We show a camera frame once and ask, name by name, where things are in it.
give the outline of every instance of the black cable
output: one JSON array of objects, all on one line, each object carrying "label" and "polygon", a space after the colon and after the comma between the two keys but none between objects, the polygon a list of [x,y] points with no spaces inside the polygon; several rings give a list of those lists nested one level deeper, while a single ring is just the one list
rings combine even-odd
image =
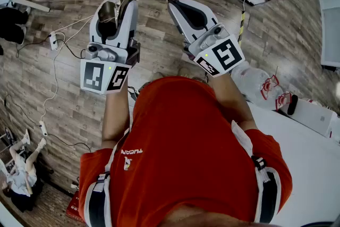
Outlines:
[{"label": "black cable", "polygon": [[49,38],[50,36],[51,36],[51,34],[49,34],[49,35],[45,38],[45,40],[43,40],[43,41],[40,41],[40,42],[38,42],[38,43],[30,43],[30,44],[26,44],[26,45],[24,45],[23,47],[21,47],[21,48],[19,48],[19,49],[18,49],[18,44],[16,44],[16,55],[15,55],[15,57],[16,57],[16,58],[19,58],[19,51],[22,50],[24,47],[29,46],[29,45],[39,45],[39,44],[45,42],[45,41],[47,40],[47,38]]},{"label": "black cable", "polygon": [[12,98],[12,96],[11,96],[10,94],[8,94],[7,96],[5,96],[5,99],[4,99],[4,106],[5,106],[5,109],[6,109],[7,113],[8,113],[8,110],[7,110],[7,108],[6,108],[6,99],[7,99],[8,96],[11,97],[11,100],[12,100],[13,104],[21,109],[21,111],[22,111],[23,114],[29,119],[29,121],[31,121],[32,123],[34,123],[34,125],[39,126],[36,122],[34,122],[32,119],[30,119],[30,118],[26,115],[26,113],[23,111],[23,109],[21,108],[20,105],[18,105],[18,104],[16,104],[16,103],[14,102],[14,100],[13,100],[13,98]]},{"label": "black cable", "polygon": [[81,52],[80,52],[80,57],[76,56],[76,55],[73,53],[73,51],[69,48],[69,46],[67,45],[67,43],[64,42],[64,40],[56,39],[55,42],[57,42],[57,41],[62,41],[62,42],[64,43],[64,45],[69,49],[69,51],[72,53],[72,55],[73,55],[74,57],[76,57],[76,58],[78,58],[78,59],[84,59],[84,58],[81,57]]},{"label": "black cable", "polygon": [[62,139],[60,139],[58,136],[55,136],[54,134],[50,134],[50,133],[49,133],[48,136],[54,136],[54,137],[57,138],[59,141],[61,141],[62,143],[64,143],[64,144],[67,145],[67,146],[70,146],[70,147],[75,146],[75,145],[80,145],[80,144],[85,145],[85,146],[89,149],[89,151],[92,152],[91,149],[90,149],[90,147],[89,147],[88,145],[86,145],[85,143],[83,143],[83,142],[78,142],[78,143],[69,145],[69,144],[65,143]]},{"label": "black cable", "polygon": [[81,54],[83,53],[84,50],[85,50],[85,49],[82,49],[81,52],[80,52],[80,57],[81,57],[82,59],[85,58],[85,57],[83,58],[83,57],[81,56]]}]

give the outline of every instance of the person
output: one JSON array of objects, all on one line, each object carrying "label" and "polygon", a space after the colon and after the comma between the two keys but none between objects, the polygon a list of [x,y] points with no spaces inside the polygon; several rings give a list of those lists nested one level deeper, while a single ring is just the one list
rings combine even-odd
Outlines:
[{"label": "person", "polygon": [[6,175],[6,181],[2,184],[3,194],[11,197],[13,192],[18,195],[31,197],[33,195],[34,186],[37,182],[37,172],[34,162],[37,160],[38,154],[46,145],[46,139],[42,138],[36,150],[24,161],[24,158],[17,153],[23,145],[30,144],[28,131],[23,139],[10,147],[11,156],[15,162],[11,172]]},{"label": "person", "polygon": [[27,23],[30,11],[30,7],[24,12],[8,7],[0,9],[0,18],[3,18],[0,21],[0,37],[22,45],[27,28],[18,25],[25,25]]},{"label": "person", "polygon": [[277,170],[279,208],[292,191],[292,177],[279,144],[258,130],[249,106],[228,74],[207,84],[162,77],[141,90],[129,134],[127,81],[106,95],[102,149],[82,155],[80,208],[89,186],[110,167],[112,226],[223,227],[254,223],[259,189],[254,162],[232,132],[232,121],[251,139],[255,156]]}]

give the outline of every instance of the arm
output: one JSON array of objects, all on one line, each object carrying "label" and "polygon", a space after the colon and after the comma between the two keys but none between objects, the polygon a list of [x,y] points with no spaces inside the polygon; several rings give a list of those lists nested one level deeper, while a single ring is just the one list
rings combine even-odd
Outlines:
[{"label": "arm", "polygon": [[129,125],[128,79],[126,79],[119,93],[106,95],[101,147],[114,148]]},{"label": "arm", "polygon": [[225,119],[229,123],[235,120],[244,131],[257,129],[249,106],[230,75],[210,78],[210,82]]},{"label": "arm", "polygon": [[16,165],[14,165],[14,167],[12,167],[10,175],[13,175],[15,173],[15,171],[16,171]]},{"label": "arm", "polygon": [[25,175],[25,182],[26,182],[28,194],[32,195],[33,191],[32,191],[32,188],[30,187],[29,182],[28,182],[28,173],[27,172],[26,172],[26,175]]}]

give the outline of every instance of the printed logo on shirt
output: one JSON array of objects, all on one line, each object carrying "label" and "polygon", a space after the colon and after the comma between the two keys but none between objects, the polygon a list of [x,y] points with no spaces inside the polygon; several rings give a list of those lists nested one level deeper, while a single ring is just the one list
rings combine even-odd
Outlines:
[{"label": "printed logo on shirt", "polygon": [[129,170],[131,161],[132,161],[132,159],[128,159],[128,158],[125,156],[124,170]]},{"label": "printed logo on shirt", "polygon": [[133,150],[121,150],[122,154],[135,154],[135,153],[142,153],[142,149],[133,149]]}]

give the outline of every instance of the yellow and black tape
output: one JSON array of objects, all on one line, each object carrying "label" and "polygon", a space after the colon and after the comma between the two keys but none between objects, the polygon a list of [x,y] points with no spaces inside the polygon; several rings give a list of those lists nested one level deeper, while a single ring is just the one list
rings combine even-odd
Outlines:
[{"label": "yellow and black tape", "polygon": [[244,24],[244,17],[245,17],[245,11],[242,11],[242,20],[241,20],[241,28],[240,28],[240,34],[239,34],[239,45],[241,46],[241,41],[242,41],[242,34],[243,34],[243,24]]}]

